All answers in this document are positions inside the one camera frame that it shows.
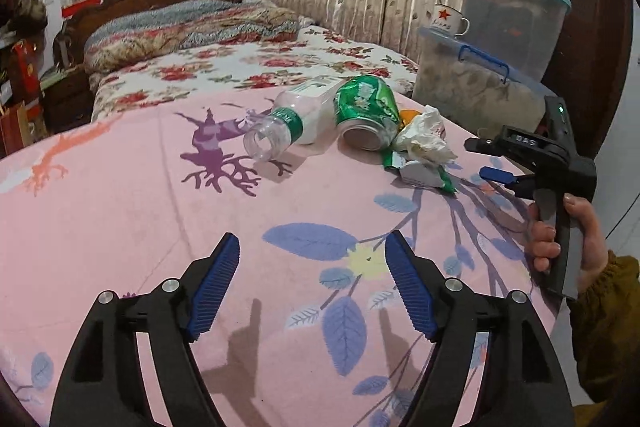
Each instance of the wooden cabinet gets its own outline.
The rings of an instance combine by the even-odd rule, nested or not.
[[[91,122],[94,95],[84,70],[69,73],[42,93],[44,119],[51,134]]]

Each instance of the yellow sleeve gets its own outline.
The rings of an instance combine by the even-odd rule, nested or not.
[[[625,360],[640,344],[640,267],[616,257],[577,301],[569,303],[578,379],[594,402],[610,398]]]

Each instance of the plastic storage box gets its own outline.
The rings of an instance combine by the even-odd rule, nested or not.
[[[536,130],[551,90],[437,30],[420,28],[418,34],[422,53],[414,100],[484,138],[495,137],[503,125]]]
[[[539,82],[570,9],[569,0],[464,0],[465,41]]]

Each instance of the purple tree pattern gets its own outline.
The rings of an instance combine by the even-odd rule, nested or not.
[[[240,107],[235,104],[225,104],[233,107]],[[191,179],[195,181],[195,188],[212,185],[216,191],[222,193],[220,186],[221,178],[228,178],[234,187],[240,188],[247,196],[255,198],[255,187],[260,183],[261,178],[258,172],[251,167],[242,164],[243,161],[250,160],[249,156],[236,156],[233,153],[225,154],[222,150],[222,142],[243,136],[260,118],[268,114],[269,110],[263,113],[256,113],[254,110],[248,110],[246,117],[235,120],[225,120],[216,122],[210,108],[207,109],[207,117],[205,120],[198,120],[187,116],[181,112],[176,115],[183,117],[185,120],[193,123],[196,130],[193,132],[191,144],[197,152],[186,152],[180,155],[183,160],[190,161],[195,166],[202,167],[202,170],[191,172],[182,180],[182,183]],[[291,174],[291,165],[272,160],[271,164],[278,168],[278,176],[286,173]]]

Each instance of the pink bedsheet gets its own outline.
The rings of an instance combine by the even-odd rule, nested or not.
[[[520,249],[524,206],[478,179],[490,161],[513,166],[466,153],[468,133],[447,123],[455,199],[399,185],[377,155],[338,142],[295,146],[286,164],[252,171],[241,135],[279,90],[128,112],[0,162],[0,370],[41,425],[98,293],[147,293],[227,231],[240,238],[240,266],[193,352],[229,427],[400,422],[431,345],[386,269],[383,238],[396,228],[476,291],[526,291],[550,330]],[[485,350],[479,335],[459,424]],[[148,344],[141,352],[156,420],[170,425]]]

